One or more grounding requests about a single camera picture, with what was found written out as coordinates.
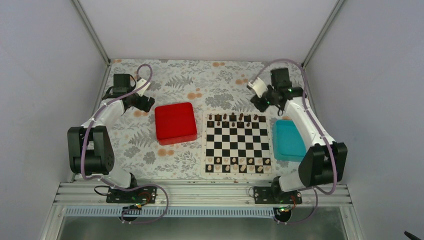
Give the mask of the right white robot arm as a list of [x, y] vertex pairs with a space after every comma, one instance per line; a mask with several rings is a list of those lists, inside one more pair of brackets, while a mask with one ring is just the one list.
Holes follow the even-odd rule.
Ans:
[[343, 177], [347, 146], [343, 142], [336, 142], [325, 131], [311, 109], [306, 91], [292, 85], [287, 68], [271, 70], [270, 77], [270, 84], [258, 76], [248, 83], [248, 89], [254, 91], [250, 101], [262, 113], [270, 106], [286, 113], [294, 122], [306, 148], [296, 172], [273, 179], [270, 187], [272, 200], [282, 204], [292, 194], [307, 189], [325, 195], [333, 194]]

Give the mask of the dark wooden king piece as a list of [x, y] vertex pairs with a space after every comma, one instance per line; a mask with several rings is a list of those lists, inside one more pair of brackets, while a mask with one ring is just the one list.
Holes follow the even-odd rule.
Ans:
[[235, 122], [236, 120], [237, 120], [237, 116], [235, 115], [234, 112], [232, 112], [231, 115], [229, 116], [229, 121]]

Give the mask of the red plastic tray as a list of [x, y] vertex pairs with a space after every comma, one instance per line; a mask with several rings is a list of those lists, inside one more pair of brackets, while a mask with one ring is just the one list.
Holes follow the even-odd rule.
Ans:
[[198, 131], [190, 102], [161, 105], [154, 109], [157, 142], [161, 146], [192, 142]]

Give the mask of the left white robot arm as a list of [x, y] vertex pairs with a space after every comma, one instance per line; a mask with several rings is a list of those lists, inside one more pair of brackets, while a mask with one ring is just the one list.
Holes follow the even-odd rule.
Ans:
[[110, 129], [128, 109], [149, 112], [155, 99], [144, 95], [150, 79], [133, 77], [128, 73], [113, 76], [113, 85], [107, 89], [99, 108], [82, 125], [69, 128], [67, 145], [71, 171], [84, 180], [99, 180], [131, 203], [139, 197], [135, 176], [115, 162]]

